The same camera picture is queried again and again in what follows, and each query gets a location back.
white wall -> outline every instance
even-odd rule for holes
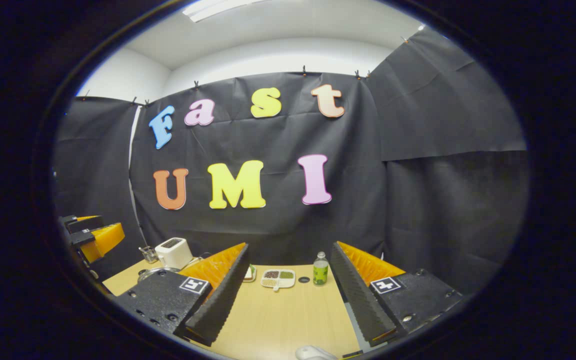
[[[162,96],[238,76],[306,71],[366,76],[393,48],[331,38],[288,38],[249,43],[201,57],[170,73]]]
[[[86,80],[78,96],[99,96],[137,102],[162,98],[170,69],[129,48],[121,48]]]

plastic bottle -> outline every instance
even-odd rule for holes
[[[326,254],[324,251],[320,251],[314,262],[312,282],[315,285],[324,285],[326,283],[326,280],[328,280],[328,266],[329,262],[326,260]]]

toaster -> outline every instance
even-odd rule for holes
[[[183,269],[193,259],[188,242],[172,237],[155,247],[155,253],[164,267]]]

foam letter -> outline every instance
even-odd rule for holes
[[[301,202],[306,205],[326,204],[332,200],[332,195],[326,192],[324,180],[324,163],[328,161],[326,155],[306,155],[297,159],[303,167],[303,175],[306,178],[306,195]]]
[[[277,100],[281,96],[277,88],[262,88],[252,93],[250,112],[254,117],[276,116],[282,111],[282,102]]]
[[[209,98],[204,98],[203,100],[197,100],[190,105],[190,112],[185,114],[185,119],[183,122],[186,125],[201,125],[206,126],[213,122],[213,110],[215,109],[215,101]]]
[[[166,129],[172,129],[172,119],[170,118],[170,114],[173,114],[174,112],[175,108],[172,107],[172,105],[169,105],[164,109],[164,111],[160,112],[148,123],[148,126],[150,126],[155,133],[155,139],[157,140],[155,148],[157,149],[161,149],[162,146],[166,145],[172,137],[171,134],[166,132]]]
[[[152,177],[155,178],[155,192],[157,193],[157,202],[162,208],[168,210],[179,210],[186,203],[186,175],[188,169],[178,168],[172,171],[176,178],[176,199],[168,196],[167,178],[170,173],[166,170],[155,171]]]
[[[212,209],[225,209],[226,201],[222,193],[233,208],[237,207],[240,195],[244,193],[241,200],[242,208],[263,208],[266,201],[261,197],[261,185],[259,183],[259,173],[264,167],[264,163],[259,160],[249,160],[242,164],[237,174],[237,179],[233,178],[226,164],[211,164],[208,166],[208,173],[212,174]]]
[[[317,97],[319,111],[326,117],[340,117],[344,114],[342,106],[335,106],[335,98],[341,97],[341,91],[333,90],[329,84],[321,85],[310,92]]]

wooden table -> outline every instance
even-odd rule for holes
[[[137,284],[139,271],[160,266],[142,260],[103,284],[113,294],[121,294]],[[331,269],[326,284],[315,286],[311,264],[254,266],[256,279],[242,283],[217,340],[210,347],[192,344],[240,360],[295,360],[295,351],[302,346],[318,346],[339,359],[359,351]],[[268,269],[292,270],[297,279],[307,276],[311,280],[305,284],[295,280],[293,287],[274,292],[259,282]]]

